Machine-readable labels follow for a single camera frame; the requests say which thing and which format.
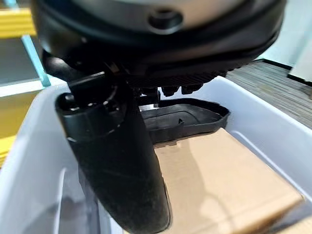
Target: screw hole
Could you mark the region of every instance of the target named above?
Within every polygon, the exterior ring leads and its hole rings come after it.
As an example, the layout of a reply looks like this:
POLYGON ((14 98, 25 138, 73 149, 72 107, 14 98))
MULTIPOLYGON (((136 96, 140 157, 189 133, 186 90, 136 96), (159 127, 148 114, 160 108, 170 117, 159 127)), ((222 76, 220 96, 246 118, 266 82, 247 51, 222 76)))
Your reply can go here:
POLYGON ((150 13, 150 30, 157 34, 172 34, 182 27, 183 16, 176 10, 157 9, 150 13))

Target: yellow object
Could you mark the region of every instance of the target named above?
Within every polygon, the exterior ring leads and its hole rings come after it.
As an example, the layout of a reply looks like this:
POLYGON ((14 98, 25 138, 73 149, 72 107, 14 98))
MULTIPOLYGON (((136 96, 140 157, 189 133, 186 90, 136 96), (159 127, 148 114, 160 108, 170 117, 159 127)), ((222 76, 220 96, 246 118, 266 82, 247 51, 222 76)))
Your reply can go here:
POLYGON ((0 10, 0 39, 35 34, 29 8, 0 10))
POLYGON ((4 163, 5 157, 8 154, 14 140, 15 136, 0 139, 0 167, 4 163))
POLYGON ((30 104, 39 91, 0 98, 0 167, 10 151, 30 104))

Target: black cylindrical handle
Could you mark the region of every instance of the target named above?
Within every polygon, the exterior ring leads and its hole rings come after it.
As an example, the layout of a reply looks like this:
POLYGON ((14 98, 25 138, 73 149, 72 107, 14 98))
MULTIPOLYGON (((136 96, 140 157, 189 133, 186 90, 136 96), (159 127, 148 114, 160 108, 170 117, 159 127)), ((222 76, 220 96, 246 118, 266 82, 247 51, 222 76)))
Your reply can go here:
POLYGON ((79 166, 104 208, 126 231, 152 234, 170 223, 166 188, 139 108, 132 97, 56 110, 79 166))

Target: black plastic tray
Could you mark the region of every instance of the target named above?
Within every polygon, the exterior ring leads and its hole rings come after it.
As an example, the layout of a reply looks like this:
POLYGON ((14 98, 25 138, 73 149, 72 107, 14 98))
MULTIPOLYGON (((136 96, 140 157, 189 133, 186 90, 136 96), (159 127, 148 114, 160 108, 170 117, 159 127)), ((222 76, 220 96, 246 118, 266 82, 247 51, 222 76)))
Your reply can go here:
POLYGON ((154 144, 216 132, 225 128, 230 114, 218 103, 193 98, 161 100, 158 106, 141 112, 154 144))

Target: gray wall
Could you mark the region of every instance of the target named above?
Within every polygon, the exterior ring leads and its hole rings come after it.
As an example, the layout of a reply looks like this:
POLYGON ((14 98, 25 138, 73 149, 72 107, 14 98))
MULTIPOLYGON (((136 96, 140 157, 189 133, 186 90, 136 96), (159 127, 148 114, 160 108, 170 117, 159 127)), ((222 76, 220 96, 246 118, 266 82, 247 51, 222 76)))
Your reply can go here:
POLYGON ((36 73, 20 38, 0 39, 0 86, 36 80, 36 73))

